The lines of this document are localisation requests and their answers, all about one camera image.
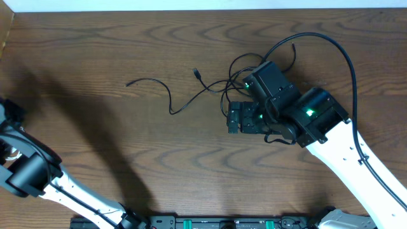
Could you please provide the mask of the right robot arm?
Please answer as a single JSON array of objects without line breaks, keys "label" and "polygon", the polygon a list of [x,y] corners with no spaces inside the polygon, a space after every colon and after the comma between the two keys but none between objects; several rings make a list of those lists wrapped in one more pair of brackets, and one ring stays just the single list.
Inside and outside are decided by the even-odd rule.
[{"label": "right robot arm", "polygon": [[333,209],[308,222],[309,228],[406,228],[406,210],[378,183],[373,169],[401,199],[406,188],[384,166],[358,132],[344,108],[321,88],[301,94],[273,62],[265,62],[243,79],[250,102],[231,102],[231,134],[280,135],[326,164],[358,199],[368,216]]}]

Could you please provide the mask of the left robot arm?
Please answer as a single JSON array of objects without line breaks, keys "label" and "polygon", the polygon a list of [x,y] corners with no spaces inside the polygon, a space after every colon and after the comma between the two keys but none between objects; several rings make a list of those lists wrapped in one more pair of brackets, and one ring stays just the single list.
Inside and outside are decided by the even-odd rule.
[{"label": "left robot arm", "polygon": [[24,110],[1,100],[1,187],[64,205],[97,228],[149,228],[147,219],[76,180],[61,158],[22,128]]}]

